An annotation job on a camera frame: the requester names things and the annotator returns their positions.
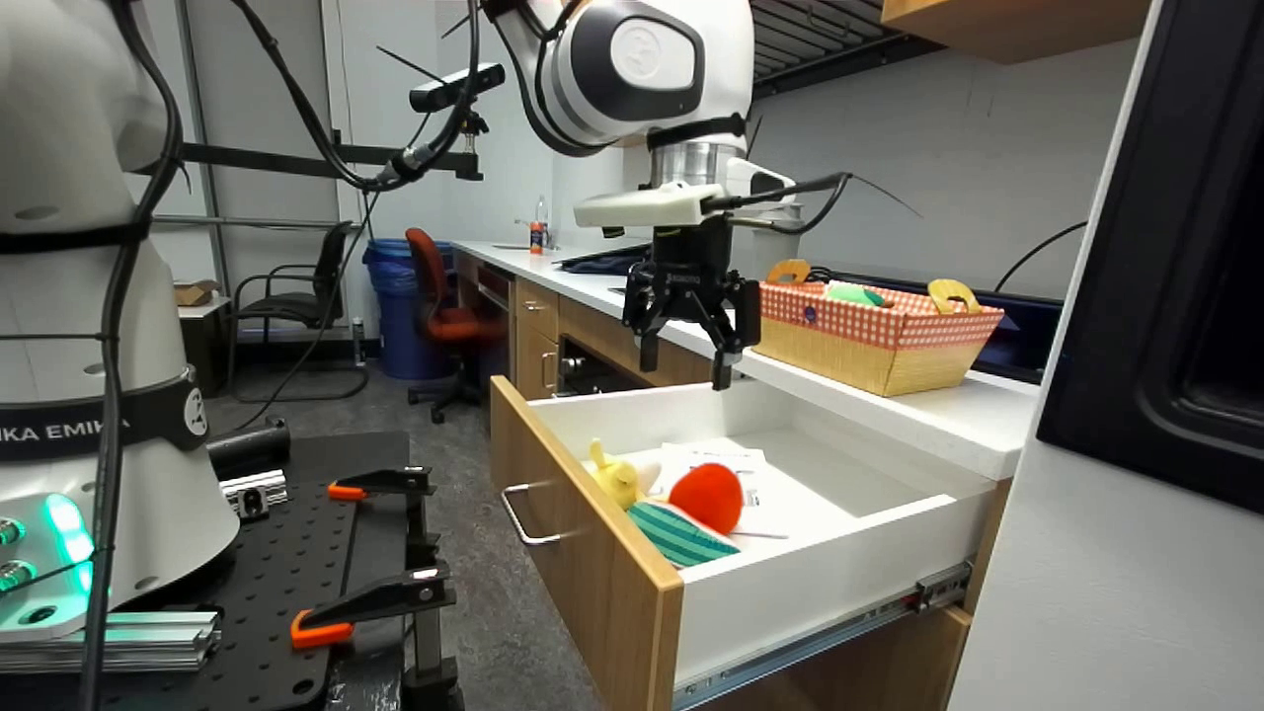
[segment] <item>green object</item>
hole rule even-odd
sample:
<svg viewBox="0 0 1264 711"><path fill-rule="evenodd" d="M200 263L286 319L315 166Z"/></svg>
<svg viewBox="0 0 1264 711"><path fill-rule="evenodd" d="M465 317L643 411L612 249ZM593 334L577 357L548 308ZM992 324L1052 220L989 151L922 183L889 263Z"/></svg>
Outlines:
<svg viewBox="0 0 1264 711"><path fill-rule="evenodd" d="M855 308L885 308L880 294L855 282L831 282L824 299L855 304Z"/></svg>
<svg viewBox="0 0 1264 711"><path fill-rule="evenodd" d="M672 507L636 500L634 509L636 529L677 565L690 569L703 562L719 562L740 554L740 544L709 534L690 519L677 515Z"/></svg>

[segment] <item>drawer handle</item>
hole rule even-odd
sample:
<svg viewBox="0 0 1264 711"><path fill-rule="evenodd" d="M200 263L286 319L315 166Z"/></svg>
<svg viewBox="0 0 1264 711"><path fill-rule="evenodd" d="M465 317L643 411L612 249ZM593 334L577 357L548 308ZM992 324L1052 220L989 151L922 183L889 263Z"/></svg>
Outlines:
<svg viewBox="0 0 1264 711"><path fill-rule="evenodd" d="M547 534L547 538L524 534L524 524L522 524L522 519L518 519L518 509L512 509L512 494L532 494L532 488L547 488L547 483L507 487L507 488L503 488L503 507L507 507L507 515L511 515L511 520L512 520L512 529L518 529L518 542L522 542L524 549L547 549L547 544L566 542L569 534Z"/></svg>

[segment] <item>office chair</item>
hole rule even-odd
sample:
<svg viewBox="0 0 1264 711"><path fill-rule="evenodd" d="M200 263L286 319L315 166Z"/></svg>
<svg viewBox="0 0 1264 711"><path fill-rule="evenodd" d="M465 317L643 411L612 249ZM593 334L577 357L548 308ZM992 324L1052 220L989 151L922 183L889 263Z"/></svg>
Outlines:
<svg viewBox="0 0 1264 711"><path fill-rule="evenodd" d="M274 342L274 319L307 324L320 334L329 326L335 326L335 319L343 317L339 275L343 275L348 238L357 238L357 225L339 220L339 225L333 225L325 234L315 263L275 263L270 274L245 275L232 288L232 319L237 324L266 319L266 349ZM253 304L241 304L250 283L266 283L266 297L253 299ZM362 330L350 326L350 363L348 367L320 367L320 371L350 371L357 378L343 392L286 395L286 398L275 395L275 404L314 404L314 398L350 398L350 395L358 395L369 388L369 363L362 363L362 342L358 341L362 341Z"/></svg>
<svg viewBox="0 0 1264 711"><path fill-rule="evenodd" d="M447 353L460 367L453 383L431 404L431 424L444 424L451 404L482 404L482 357L507 341L503 311L465 308L460 283L447 282L440 244L427 230L407 230L410 263L420 274L420 334Z"/></svg>

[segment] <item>white countertop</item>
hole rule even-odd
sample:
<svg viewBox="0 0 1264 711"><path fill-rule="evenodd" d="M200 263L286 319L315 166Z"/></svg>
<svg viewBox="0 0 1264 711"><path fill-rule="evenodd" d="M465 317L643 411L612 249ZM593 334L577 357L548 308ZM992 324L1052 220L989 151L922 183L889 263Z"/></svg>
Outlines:
<svg viewBox="0 0 1264 711"><path fill-rule="evenodd" d="M623 311L623 297L618 294L623 275L561 274L557 263L569 253L524 253L524 244L522 249L460 244L460 249L522 282L553 288L595 311L610 311L618 319ZM695 324L672 319L661 334L695 357L709 357L709 358L715 357L709 330ZM922 395L898 395L898 398L822 378L814 371L777 363L759 353L741 353L740 375L752 375L767 388L819 404L843 417L865 424L889 440L902 440L925 453L950 457L989 478L1017 475L1021 452L1026 444L1026 430L1038 407L1038 388L997 378L985 371L972 371L961 388L950 388L950 392L922 392Z"/></svg>

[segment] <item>toy fruit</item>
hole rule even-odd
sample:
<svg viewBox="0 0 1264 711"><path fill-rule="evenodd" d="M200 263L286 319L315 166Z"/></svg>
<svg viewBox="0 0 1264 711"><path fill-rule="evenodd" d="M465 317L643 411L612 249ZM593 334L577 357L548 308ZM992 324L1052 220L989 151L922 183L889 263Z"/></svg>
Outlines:
<svg viewBox="0 0 1264 711"><path fill-rule="evenodd" d="M724 463L701 463L672 487L668 500L715 534L735 534L741 519L741 483Z"/></svg>
<svg viewBox="0 0 1264 711"><path fill-rule="evenodd" d="M595 487L618 500L618 507L636 507L640 498L640 478L636 467L623 457L610 457L599 444L589 445L593 467L595 467Z"/></svg>

